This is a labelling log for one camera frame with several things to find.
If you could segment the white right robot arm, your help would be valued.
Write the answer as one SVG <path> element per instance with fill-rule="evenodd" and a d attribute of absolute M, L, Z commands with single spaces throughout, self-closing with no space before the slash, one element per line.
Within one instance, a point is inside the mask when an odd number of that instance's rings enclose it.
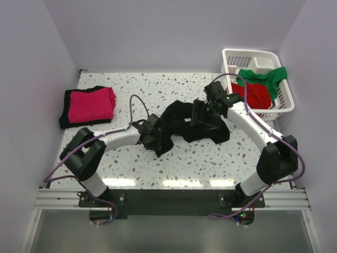
<path fill-rule="evenodd" d="M 247 207 L 253 196 L 264 188 L 291 175 L 298 169 L 298 143 L 288 135 L 277 132 L 249 108 L 237 93 L 228 94 L 216 81 L 204 88 L 206 100 L 194 100 L 191 125 L 219 128 L 223 118 L 237 124 L 261 151 L 256 171 L 238 183 L 231 202 Z"/>

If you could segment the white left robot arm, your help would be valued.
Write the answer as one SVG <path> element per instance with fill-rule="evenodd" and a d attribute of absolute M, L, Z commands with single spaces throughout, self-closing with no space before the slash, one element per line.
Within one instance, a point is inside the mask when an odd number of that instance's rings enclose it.
<path fill-rule="evenodd" d="M 97 173 L 103 155 L 117 148 L 139 144 L 147 150 L 158 151 L 163 126 L 163 121 L 151 114 L 146 120 L 131 122 L 125 128 L 101 132 L 82 128 L 62 151 L 60 162 L 91 194 L 91 202 L 103 207 L 112 201 L 108 186 Z"/>

